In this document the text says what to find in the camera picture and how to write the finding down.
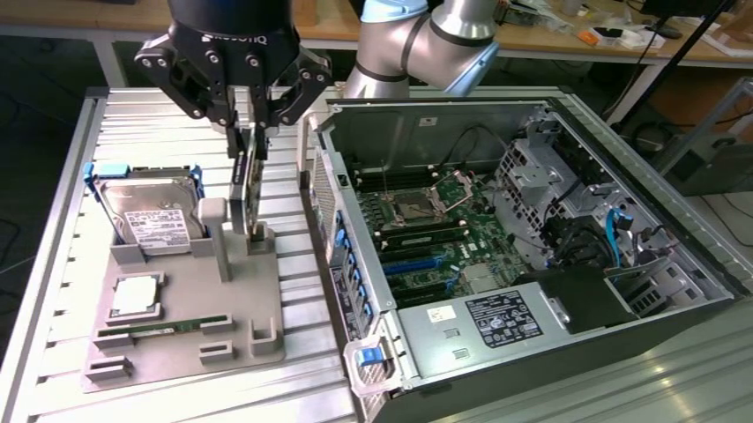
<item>computer monitor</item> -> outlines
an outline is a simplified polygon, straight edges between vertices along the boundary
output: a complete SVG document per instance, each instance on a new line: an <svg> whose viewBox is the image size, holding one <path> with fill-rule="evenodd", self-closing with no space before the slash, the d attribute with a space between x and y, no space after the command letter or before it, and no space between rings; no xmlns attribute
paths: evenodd
<svg viewBox="0 0 753 423"><path fill-rule="evenodd" d="M639 12L659 18L688 16L699 18L714 10L726 0L644 0Z"/></svg>

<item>barcode sticker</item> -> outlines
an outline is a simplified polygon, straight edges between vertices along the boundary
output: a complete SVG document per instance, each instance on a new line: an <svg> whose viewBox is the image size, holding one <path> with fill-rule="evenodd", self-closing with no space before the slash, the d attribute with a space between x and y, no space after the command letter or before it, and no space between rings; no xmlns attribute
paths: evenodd
<svg viewBox="0 0 753 423"><path fill-rule="evenodd" d="M136 243L142 249L189 245L188 229L180 209L126 211L125 219Z"/></svg>
<svg viewBox="0 0 753 423"><path fill-rule="evenodd" d="M429 308L425 310L425 313L428 313L428 320L431 323L441 322L443 320L449 320L457 317L455 316L455 310L451 306Z"/></svg>

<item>hard drive label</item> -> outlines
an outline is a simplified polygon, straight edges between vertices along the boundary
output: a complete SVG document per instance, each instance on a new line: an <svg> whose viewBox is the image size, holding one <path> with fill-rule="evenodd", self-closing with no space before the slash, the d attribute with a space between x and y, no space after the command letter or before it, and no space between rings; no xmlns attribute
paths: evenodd
<svg viewBox="0 0 753 423"><path fill-rule="evenodd" d="M465 306L488 348L543 335L517 291L465 301Z"/></svg>
<svg viewBox="0 0 753 423"><path fill-rule="evenodd" d="M188 229L182 211L126 211L125 219L141 249L182 247L188 242Z"/></svg>

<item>floor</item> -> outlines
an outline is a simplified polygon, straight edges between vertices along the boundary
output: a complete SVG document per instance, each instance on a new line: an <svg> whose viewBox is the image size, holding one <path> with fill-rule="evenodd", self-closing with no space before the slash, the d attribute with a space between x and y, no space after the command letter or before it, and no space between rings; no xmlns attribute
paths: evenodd
<svg viewBox="0 0 753 423"><path fill-rule="evenodd" d="M122 58L138 45L117 43ZM33 264L53 200L57 177L88 86L104 86L94 50L84 41L0 37L0 357L14 323L18 298ZM344 80L353 52L331 52L335 80ZM124 61L133 86L145 86L130 61ZM614 100L631 72L628 65L499 59L483 85L567 85L594 108ZM642 110L636 122L655 119Z"/></svg>

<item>black pole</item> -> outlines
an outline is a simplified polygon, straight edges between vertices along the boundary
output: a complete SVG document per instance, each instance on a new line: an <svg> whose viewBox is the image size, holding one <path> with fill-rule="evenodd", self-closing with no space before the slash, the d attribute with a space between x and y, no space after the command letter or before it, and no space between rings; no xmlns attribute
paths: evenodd
<svg viewBox="0 0 753 423"><path fill-rule="evenodd" d="M727 8L727 3L730 1L731 0L722 0L720 2L718 2L716 9L714 9L714 11L708 15L706 15L706 17L703 18L700 25L698 25L698 28L695 28L695 31L688 36L687 40L684 41L684 44L682 44L682 47L679 48L678 52L674 54L671 59L668 59L667 65L663 67L663 69L658 73L656 78L650 83L648 88L646 88L646 91L643 92L643 94L640 94L638 101L635 101L635 104L632 105L632 107L630 108L627 113L624 114L624 117L622 118L622 120L619 122L615 122L615 123L611 124L611 128L616 132L619 132L622 130L622 128L624 128L627 126L630 119L635 116L639 108L642 108L643 104L646 104L646 102L648 101L650 95L656 91L660 84L663 83L663 80L667 78L668 74L674 71L674 68L678 67L678 64L682 61L682 59L684 58L684 55L687 54L687 52L690 51L690 49L695 45L695 42L698 42L700 36L703 35L706 30L708 29L710 24L714 23L714 21L718 18L718 15Z"/></svg>

